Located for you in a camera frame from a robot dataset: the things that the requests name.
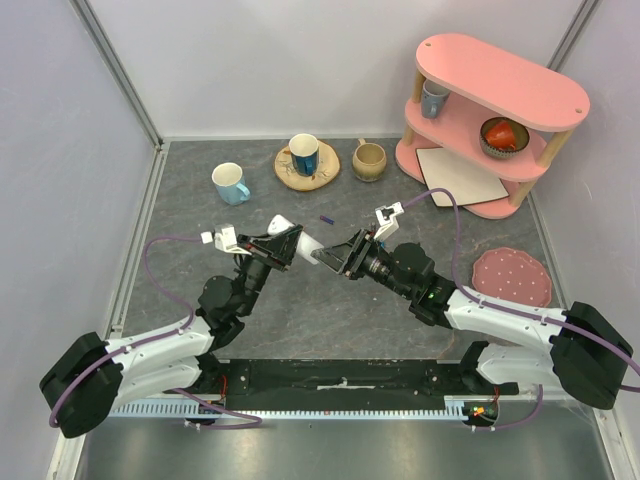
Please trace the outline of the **white remote control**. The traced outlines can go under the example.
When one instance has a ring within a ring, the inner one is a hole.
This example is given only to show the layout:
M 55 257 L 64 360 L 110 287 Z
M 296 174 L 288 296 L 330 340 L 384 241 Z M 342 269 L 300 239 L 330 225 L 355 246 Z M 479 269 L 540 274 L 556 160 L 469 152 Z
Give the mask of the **white remote control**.
M 275 235 L 278 233 L 282 233 L 293 226 L 294 223 L 290 222 L 284 216 L 278 214 L 275 215 L 270 221 L 267 228 L 267 233 L 269 235 Z M 305 231 L 302 231 L 298 238 L 296 254 L 299 257 L 305 259 L 310 264 L 318 265 L 319 261 L 312 256 L 312 253 L 323 248 L 324 246 L 319 241 L 311 237 Z

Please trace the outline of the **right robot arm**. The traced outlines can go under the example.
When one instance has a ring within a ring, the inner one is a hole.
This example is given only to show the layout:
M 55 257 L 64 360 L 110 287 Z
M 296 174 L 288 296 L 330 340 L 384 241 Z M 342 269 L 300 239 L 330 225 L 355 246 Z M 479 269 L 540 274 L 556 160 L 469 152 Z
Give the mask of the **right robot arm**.
M 611 409 L 633 354 L 628 342 L 593 306 L 576 302 L 569 309 L 530 307 L 488 297 L 437 274 L 434 262 L 417 243 L 388 252 L 361 230 L 348 241 L 310 252 L 338 275 L 367 276 L 409 301 L 409 310 L 429 326 L 484 333 L 507 346 L 479 343 L 458 381 L 477 394 L 490 385 L 536 384 L 560 388 L 597 409 Z

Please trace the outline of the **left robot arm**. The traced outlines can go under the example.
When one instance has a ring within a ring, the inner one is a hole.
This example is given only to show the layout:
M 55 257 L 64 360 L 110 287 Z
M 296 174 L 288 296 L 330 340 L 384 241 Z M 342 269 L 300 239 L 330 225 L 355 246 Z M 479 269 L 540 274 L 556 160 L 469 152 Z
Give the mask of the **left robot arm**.
M 196 244 L 233 255 L 235 277 L 211 277 L 198 306 L 166 327 L 115 340 L 95 332 L 76 339 L 39 383 L 51 409 L 50 427 L 76 438 L 131 401 L 167 390 L 215 389 L 215 350 L 242 332 L 269 274 L 290 267 L 302 233 L 301 225 L 286 224 L 275 233 L 248 236 L 224 225 L 195 237 Z

